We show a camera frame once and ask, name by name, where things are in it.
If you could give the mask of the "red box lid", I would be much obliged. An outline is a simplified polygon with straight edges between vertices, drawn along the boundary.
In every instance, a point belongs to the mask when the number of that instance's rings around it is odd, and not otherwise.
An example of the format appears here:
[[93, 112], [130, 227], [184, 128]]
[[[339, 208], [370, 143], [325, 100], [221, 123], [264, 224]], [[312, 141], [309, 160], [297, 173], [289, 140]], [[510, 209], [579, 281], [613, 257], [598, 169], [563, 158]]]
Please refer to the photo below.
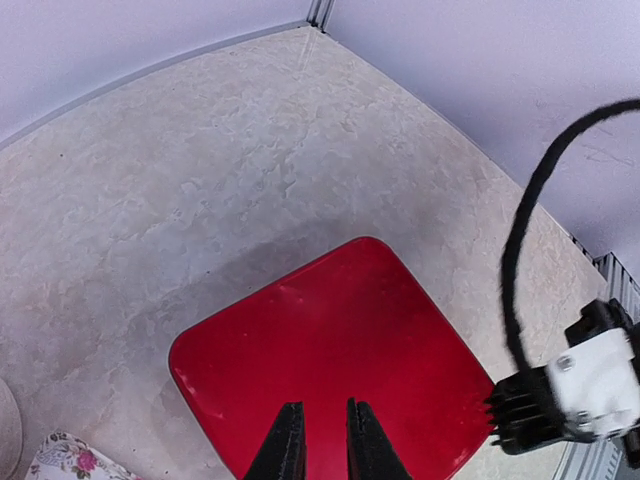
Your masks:
[[452, 477], [490, 432], [489, 375], [399, 257], [373, 237], [189, 328], [168, 363], [236, 477], [288, 402], [304, 407], [311, 479], [347, 475], [349, 399], [372, 407], [416, 479]]

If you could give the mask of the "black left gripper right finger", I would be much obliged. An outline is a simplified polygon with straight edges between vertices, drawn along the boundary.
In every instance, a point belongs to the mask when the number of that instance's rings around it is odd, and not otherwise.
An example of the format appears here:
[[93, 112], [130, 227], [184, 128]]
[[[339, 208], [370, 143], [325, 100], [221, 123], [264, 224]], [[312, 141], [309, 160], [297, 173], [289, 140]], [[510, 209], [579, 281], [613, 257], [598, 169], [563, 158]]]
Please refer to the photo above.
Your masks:
[[347, 464], [349, 480], [411, 479], [372, 407], [354, 398], [347, 402]]

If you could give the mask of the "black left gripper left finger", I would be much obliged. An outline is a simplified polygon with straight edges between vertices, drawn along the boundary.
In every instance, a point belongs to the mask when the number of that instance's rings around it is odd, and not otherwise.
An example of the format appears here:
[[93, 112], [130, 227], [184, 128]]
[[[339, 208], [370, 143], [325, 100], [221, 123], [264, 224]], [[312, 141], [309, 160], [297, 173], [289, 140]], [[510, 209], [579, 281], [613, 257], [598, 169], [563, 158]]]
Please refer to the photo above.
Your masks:
[[302, 402], [288, 402], [276, 416], [243, 480], [304, 480], [306, 431]]

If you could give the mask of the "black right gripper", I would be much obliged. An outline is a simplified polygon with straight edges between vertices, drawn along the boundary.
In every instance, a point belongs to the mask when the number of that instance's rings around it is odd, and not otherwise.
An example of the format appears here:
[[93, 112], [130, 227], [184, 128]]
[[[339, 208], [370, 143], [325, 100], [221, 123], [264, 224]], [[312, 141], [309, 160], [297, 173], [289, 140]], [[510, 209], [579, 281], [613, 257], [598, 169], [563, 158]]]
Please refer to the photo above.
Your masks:
[[485, 404], [492, 427], [491, 445], [500, 447], [508, 455], [572, 441], [566, 430], [552, 424], [520, 372], [498, 381]]

